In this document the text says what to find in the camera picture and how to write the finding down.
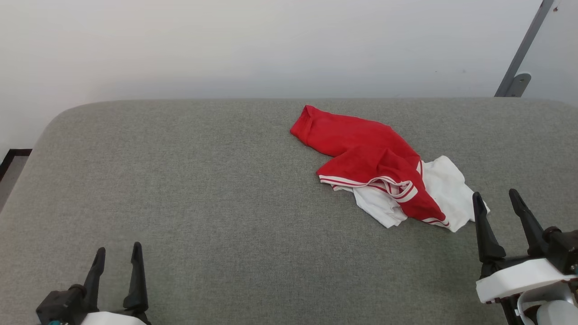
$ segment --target gray fabric surface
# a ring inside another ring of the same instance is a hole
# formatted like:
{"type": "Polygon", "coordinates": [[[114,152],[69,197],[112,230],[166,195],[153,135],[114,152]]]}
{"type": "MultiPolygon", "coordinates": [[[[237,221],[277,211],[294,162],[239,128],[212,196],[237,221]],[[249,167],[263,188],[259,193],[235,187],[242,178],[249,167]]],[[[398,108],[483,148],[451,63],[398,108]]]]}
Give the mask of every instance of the gray fabric surface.
{"type": "Polygon", "coordinates": [[[16,156],[12,159],[10,166],[8,166],[8,170],[4,174],[2,180],[0,180],[0,212],[2,212],[2,208],[8,200],[8,196],[12,192],[12,188],[16,184],[16,180],[22,169],[24,168],[24,164],[28,160],[28,156],[16,156]]]}
{"type": "Polygon", "coordinates": [[[519,190],[544,226],[578,228],[578,110],[521,99],[120,101],[64,112],[0,214],[0,319],[33,324],[51,290],[107,248],[101,310],[128,292],[141,241],[162,324],[505,324],[479,303],[475,227],[385,229],[320,184],[329,157],[289,133],[304,104],[393,126],[482,192],[509,254],[519,190]]]}

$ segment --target gray metal bar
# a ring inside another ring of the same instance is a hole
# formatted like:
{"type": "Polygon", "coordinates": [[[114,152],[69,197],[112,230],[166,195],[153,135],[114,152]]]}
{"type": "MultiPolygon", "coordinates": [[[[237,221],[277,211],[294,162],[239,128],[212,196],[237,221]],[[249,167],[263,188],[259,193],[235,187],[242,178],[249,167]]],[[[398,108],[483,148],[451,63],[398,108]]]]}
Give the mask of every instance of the gray metal bar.
{"type": "Polygon", "coordinates": [[[498,91],[496,91],[494,97],[507,96],[508,89],[512,85],[514,77],[516,76],[516,73],[518,72],[518,69],[522,64],[522,61],[524,60],[524,57],[526,56],[526,53],[528,52],[530,45],[532,44],[534,37],[536,37],[536,34],[538,33],[538,30],[540,29],[542,22],[544,22],[544,19],[546,18],[546,15],[550,11],[550,8],[552,7],[553,3],[554,0],[542,1],[542,4],[540,5],[540,8],[538,8],[538,12],[536,12],[534,20],[532,20],[532,23],[530,24],[530,27],[528,28],[526,35],[524,35],[524,39],[522,40],[522,43],[520,43],[520,47],[518,47],[518,52],[516,52],[516,55],[512,59],[512,63],[510,63],[510,67],[507,69],[506,75],[502,79],[502,83],[498,87],[498,91]]]}

